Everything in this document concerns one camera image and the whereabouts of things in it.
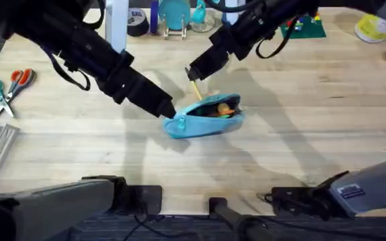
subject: black cable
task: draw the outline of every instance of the black cable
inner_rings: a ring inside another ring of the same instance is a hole
[[[288,27],[288,30],[287,32],[285,33],[285,37],[284,39],[282,40],[281,44],[278,46],[278,48],[276,48],[275,51],[273,51],[272,54],[268,55],[268,56],[263,56],[261,53],[260,53],[260,46],[261,46],[261,43],[263,43],[266,39],[263,38],[259,44],[257,45],[257,47],[255,48],[255,54],[257,54],[257,56],[259,56],[259,58],[261,59],[267,59],[267,58],[272,58],[274,57],[275,55],[279,54],[280,51],[282,49],[284,49],[285,45],[288,43],[288,41],[290,40],[290,36],[292,35],[293,31],[294,31],[294,28],[296,26],[296,23],[297,21],[299,20],[299,16],[295,17],[293,20],[292,20],[292,24]]]
[[[307,227],[307,226],[299,226],[295,224],[289,224],[283,221],[274,220],[273,218],[269,218],[266,216],[261,216],[261,219],[268,220],[270,222],[273,222],[275,224],[279,224],[288,228],[297,228],[301,230],[306,230],[310,232],[319,232],[323,234],[333,234],[333,235],[341,235],[341,236],[348,236],[353,238],[363,238],[363,239],[370,239],[370,240],[386,240],[386,237],[379,237],[379,236],[373,236],[368,234],[359,234],[354,232],[345,232],[345,231],[338,231],[338,230],[327,230],[327,229],[321,229],[321,228],[314,228],[314,227]]]
[[[139,227],[141,227],[141,224],[138,224],[138,225],[136,225],[135,227],[133,227],[132,230],[126,235],[125,239],[123,239],[123,241],[128,240],[128,239],[132,236],[132,234],[133,234]]]
[[[197,233],[197,232],[180,232],[178,234],[164,234],[162,232],[159,232],[159,231],[157,231],[157,230],[155,230],[155,229],[145,225],[145,223],[140,222],[136,215],[134,215],[133,218],[135,218],[135,221],[138,223],[138,225],[143,226],[144,228],[148,229],[149,231],[151,231],[151,232],[153,232],[153,233],[155,233],[155,234],[157,234],[159,236],[165,237],[165,238],[179,238],[179,237],[182,237],[182,236],[192,236],[192,235],[195,235],[195,236],[197,236],[199,238],[200,241],[204,241],[202,236],[199,233]]]
[[[218,5],[217,3],[213,2],[212,0],[204,0],[204,2],[207,5],[209,5],[210,7],[212,7],[215,10],[222,11],[223,13],[238,13],[238,12],[242,12],[242,11],[245,11],[248,9],[252,9],[253,7],[255,7],[257,4],[259,4],[262,1],[263,0],[252,0],[251,2],[246,3],[244,5],[241,5],[241,6],[238,6],[238,7],[224,7],[224,6]]]

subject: tape roll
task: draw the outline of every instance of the tape roll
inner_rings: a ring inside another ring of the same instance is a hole
[[[144,10],[129,8],[127,13],[127,34],[133,37],[144,35],[148,32],[149,24]]]
[[[157,26],[159,21],[159,1],[151,2],[150,32],[158,34]]]

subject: orange object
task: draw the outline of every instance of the orange object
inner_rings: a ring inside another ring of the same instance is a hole
[[[221,103],[217,107],[219,115],[232,114],[235,111],[231,110],[230,106],[227,103]]]

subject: yellow object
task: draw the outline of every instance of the yellow object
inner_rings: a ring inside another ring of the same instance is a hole
[[[231,108],[229,107],[228,104],[226,103],[220,103],[217,107],[217,110],[218,110],[218,113],[223,113],[223,112],[226,112],[228,110],[230,110]]]
[[[196,95],[198,96],[199,100],[202,100],[202,95],[200,95],[200,92],[199,92],[198,86],[196,85],[196,82],[190,81],[190,83],[192,83],[193,89],[194,89]]]
[[[219,104],[218,107],[217,107],[217,110],[218,110],[218,113],[219,113],[220,115],[232,114],[232,113],[235,112],[234,110],[231,110],[231,108],[229,107],[229,105],[226,104],[226,103],[221,103],[221,104]]]
[[[382,42],[386,40],[386,20],[366,14],[355,25],[355,33],[365,42]]]

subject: label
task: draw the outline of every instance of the label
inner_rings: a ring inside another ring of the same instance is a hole
[[[339,187],[338,193],[344,198],[352,198],[352,197],[357,197],[360,195],[365,195],[366,193],[361,189],[361,187],[358,184],[350,184],[346,185],[344,187]]]

